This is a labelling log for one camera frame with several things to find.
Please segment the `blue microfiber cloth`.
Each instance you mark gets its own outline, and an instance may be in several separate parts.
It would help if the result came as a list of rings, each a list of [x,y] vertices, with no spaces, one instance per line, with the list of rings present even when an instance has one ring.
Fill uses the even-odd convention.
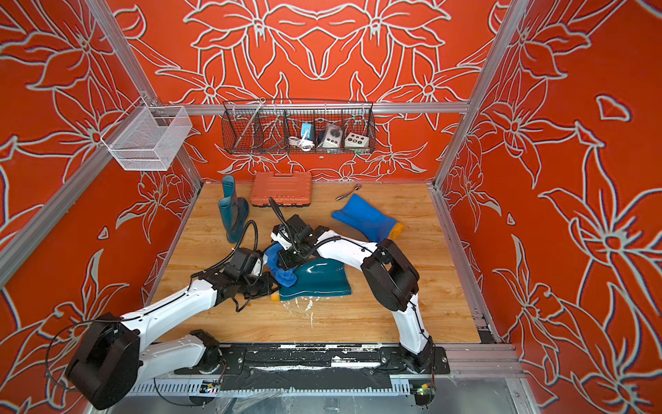
[[[272,243],[265,251],[265,265],[280,286],[291,287],[296,284],[298,278],[294,270],[286,270],[279,265],[278,253],[282,250],[283,247],[279,243]]]

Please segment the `teal rubber boot orange sole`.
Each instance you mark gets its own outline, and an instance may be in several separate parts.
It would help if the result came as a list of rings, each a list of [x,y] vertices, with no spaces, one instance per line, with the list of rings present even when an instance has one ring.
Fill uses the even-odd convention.
[[[234,244],[240,239],[248,218],[249,205],[245,198],[237,196],[233,176],[228,175],[222,178],[222,190],[223,195],[218,201],[218,208],[226,231],[226,238],[229,243]]]

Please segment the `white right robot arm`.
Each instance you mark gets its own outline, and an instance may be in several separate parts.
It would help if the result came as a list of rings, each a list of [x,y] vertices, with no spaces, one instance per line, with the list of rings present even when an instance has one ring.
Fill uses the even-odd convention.
[[[399,346],[410,369],[421,372],[431,365],[434,340],[422,320],[420,275],[394,241],[358,241],[324,226],[312,229],[298,215],[275,225],[271,238],[283,248],[278,261],[285,267],[317,255],[360,270],[374,298],[393,314]]]

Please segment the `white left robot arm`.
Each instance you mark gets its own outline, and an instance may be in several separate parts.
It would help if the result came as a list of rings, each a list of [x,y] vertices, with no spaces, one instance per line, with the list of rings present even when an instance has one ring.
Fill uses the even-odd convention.
[[[223,374],[228,368],[222,347],[212,334],[195,329],[170,342],[160,337],[191,317],[222,302],[268,297],[279,283],[270,274],[223,273],[191,276],[189,286],[141,310],[120,317],[107,312],[90,323],[65,378],[98,410],[112,407],[137,384],[162,374],[191,369],[201,374]]]

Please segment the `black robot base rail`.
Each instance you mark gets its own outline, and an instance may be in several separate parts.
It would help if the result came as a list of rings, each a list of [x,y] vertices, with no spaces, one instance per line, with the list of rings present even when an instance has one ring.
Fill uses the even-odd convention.
[[[177,377],[206,380],[218,391],[348,392],[408,395],[413,387],[450,373],[446,350],[434,348],[429,362],[415,362],[394,344],[236,343]]]

